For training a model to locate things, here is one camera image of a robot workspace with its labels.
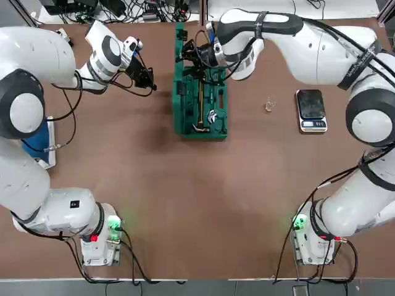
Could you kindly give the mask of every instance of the table surface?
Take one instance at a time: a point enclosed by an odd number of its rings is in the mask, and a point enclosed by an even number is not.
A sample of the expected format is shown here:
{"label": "table surface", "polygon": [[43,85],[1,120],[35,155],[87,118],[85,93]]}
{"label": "table surface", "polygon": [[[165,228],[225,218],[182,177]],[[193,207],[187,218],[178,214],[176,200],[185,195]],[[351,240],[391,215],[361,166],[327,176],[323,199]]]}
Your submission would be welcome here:
{"label": "table surface", "polygon": [[[329,23],[371,27],[389,49],[385,30],[374,18]],[[84,40],[86,26],[64,27],[81,67],[91,54]],[[147,98],[113,86],[101,96],[84,93],[76,111],[75,140],[58,151],[51,186],[87,187],[97,201],[112,204],[125,219],[149,277],[270,278],[298,206],[320,181],[355,165],[365,149],[346,129],[349,93],[319,86],[329,129],[323,135],[300,134],[294,93],[316,86],[296,81],[279,50],[267,41],[250,79],[228,82],[228,138],[185,141],[174,133],[172,122],[174,24],[109,27],[120,39],[132,35],[143,41],[142,56],[154,68],[158,90]],[[198,29],[192,23],[186,27],[189,37]],[[61,91],[44,88],[47,115],[67,112]],[[69,96],[75,102],[78,93]],[[268,98],[276,104],[272,113],[263,110]],[[57,141],[68,139],[72,127],[71,118],[57,122]],[[323,189],[317,197],[334,189]],[[358,277],[395,277],[393,226],[352,238],[359,253]],[[4,208],[0,233],[0,278],[80,277],[65,244],[16,231]],[[325,276],[348,276],[352,258],[343,247]],[[125,254],[121,266],[89,272],[130,278],[130,262]],[[301,273],[313,271],[303,268]],[[280,277],[295,276],[288,243]]]}

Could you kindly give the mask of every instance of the robotic arm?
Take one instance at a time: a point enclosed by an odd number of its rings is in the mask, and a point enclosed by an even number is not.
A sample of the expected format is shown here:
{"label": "robotic arm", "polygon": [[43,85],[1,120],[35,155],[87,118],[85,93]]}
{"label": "robotic arm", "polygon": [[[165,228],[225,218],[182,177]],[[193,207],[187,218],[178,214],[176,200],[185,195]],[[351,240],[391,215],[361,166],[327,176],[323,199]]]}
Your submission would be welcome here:
{"label": "robotic arm", "polygon": [[140,40],[119,41],[94,22],[86,33],[93,49],[76,70],[72,48],[61,35],[37,28],[0,28],[0,205],[12,213],[15,227],[32,234],[67,232],[81,238],[85,265],[119,260],[120,218],[108,203],[95,202],[90,190],[51,189],[47,171],[11,139],[26,139],[45,120],[40,81],[63,89],[103,93],[119,72],[140,88],[156,89],[152,69],[135,54]]}
{"label": "robotic arm", "polygon": [[[381,50],[369,28],[335,29],[359,43],[363,51],[297,15],[232,9],[222,15],[216,32],[208,24],[210,46],[198,47],[200,59],[193,61],[201,68],[231,66],[231,77],[243,80],[252,75],[264,40],[269,39],[295,79],[350,88],[349,132],[372,147],[388,147],[395,141],[395,78],[384,66],[395,69],[395,56]],[[325,257],[330,262],[334,236],[352,236],[395,217],[395,151],[361,165],[331,197],[307,203],[299,216],[296,243],[304,264],[322,265]]]}

